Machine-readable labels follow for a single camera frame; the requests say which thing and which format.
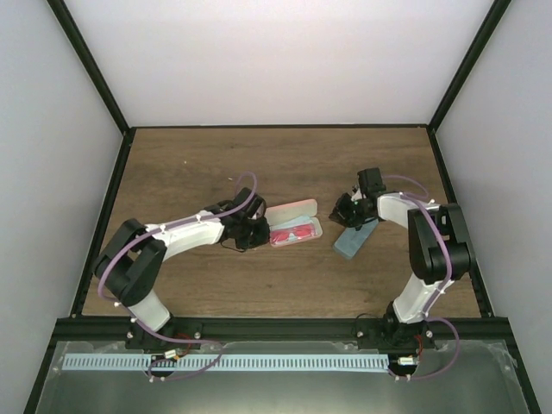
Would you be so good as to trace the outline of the grey glasses case green lining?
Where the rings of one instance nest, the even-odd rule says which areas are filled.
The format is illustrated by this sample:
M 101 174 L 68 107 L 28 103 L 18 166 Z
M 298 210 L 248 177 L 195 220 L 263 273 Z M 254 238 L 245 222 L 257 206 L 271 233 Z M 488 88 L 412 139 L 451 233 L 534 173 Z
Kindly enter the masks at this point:
M 334 243 L 334 251 L 347 260 L 353 259 L 370 235 L 375 231 L 378 223 L 378 221 L 373 220 L 363 224 L 358 229 L 345 229 Z

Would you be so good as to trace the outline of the thin red sunglasses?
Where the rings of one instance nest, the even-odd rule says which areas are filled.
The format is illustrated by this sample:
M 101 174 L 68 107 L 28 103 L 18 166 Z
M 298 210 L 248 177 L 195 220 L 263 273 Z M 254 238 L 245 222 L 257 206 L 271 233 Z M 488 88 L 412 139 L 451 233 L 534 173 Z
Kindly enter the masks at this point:
M 270 242 L 274 246 L 280 246 L 310 239 L 315 235 L 316 229 L 313 224 L 301 224 L 291 228 L 276 229 L 272 231 L 270 234 Z

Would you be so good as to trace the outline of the pink glasses case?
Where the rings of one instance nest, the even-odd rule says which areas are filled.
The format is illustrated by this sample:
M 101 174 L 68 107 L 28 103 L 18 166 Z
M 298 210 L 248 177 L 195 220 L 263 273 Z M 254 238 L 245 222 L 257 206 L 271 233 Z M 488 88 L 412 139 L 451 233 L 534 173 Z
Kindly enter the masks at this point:
M 282 204 L 282 205 L 267 208 L 265 218 L 267 219 L 270 227 L 270 234 L 272 232 L 271 231 L 272 225 L 281 224 L 302 215 L 310 216 L 312 218 L 311 224 L 313 224 L 316 229 L 316 235 L 310 239 L 295 241 L 290 244 L 280 245 L 280 246 L 272 245 L 269 240 L 270 245 L 274 248 L 281 248 L 292 244 L 307 242 L 310 240 L 315 240 L 317 238 L 320 238 L 323 235 L 323 229 L 322 229 L 321 223 L 317 218 L 317 206 L 318 206 L 317 201 L 311 198 L 311 199 L 305 199 L 302 201 L 297 201 L 289 204 Z

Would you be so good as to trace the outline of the light blue cloth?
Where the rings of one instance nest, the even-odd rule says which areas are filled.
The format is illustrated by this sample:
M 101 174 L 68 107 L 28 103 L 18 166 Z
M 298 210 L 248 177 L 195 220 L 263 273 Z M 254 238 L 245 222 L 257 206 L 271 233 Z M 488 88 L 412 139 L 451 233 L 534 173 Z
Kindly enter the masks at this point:
M 295 217 L 284 223 L 272 225 L 271 231 L 277 231 L 281 229 L 291 229 L 297 226 L 302 226 L 302 225 L 311 224 L 311 223 L 312 223 L 312 218 L 310 216 L 302 215 L 302 216 Z

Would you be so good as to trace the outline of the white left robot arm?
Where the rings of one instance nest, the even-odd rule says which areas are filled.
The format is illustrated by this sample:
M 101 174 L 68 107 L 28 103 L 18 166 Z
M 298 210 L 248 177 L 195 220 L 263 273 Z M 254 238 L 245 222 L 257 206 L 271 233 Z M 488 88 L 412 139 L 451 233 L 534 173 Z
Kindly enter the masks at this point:
M 95 259 L 98 293 L 108 291 L 146 329 L 156 348 L 176 338 L 173 315 L 154 292 L 162 264 L 194 248 L 235 242 L 243 253 L 269 242 L 266 201 L 244 187 L 234 199 L 206 207 L 194 216 L 161 224 L 125 221 Z

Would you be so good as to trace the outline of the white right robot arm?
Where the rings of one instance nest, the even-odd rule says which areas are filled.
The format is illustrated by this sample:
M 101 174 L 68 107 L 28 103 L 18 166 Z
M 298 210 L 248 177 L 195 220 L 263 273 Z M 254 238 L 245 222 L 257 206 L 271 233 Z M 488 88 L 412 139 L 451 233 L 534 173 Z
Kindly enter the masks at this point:
M 389 191 L 379 168 L 357 173 L 357 184 L 336 201 L 329 219 L 343 226 L 334 250 L 352 259 L 381 222 L 408 233 L 411 276 L 388 305 L 377 337 L 401 348 L 422 330 L 430 310 L 475 265 L 473 243 L 460 205 L 439 204 L 409 192 Z

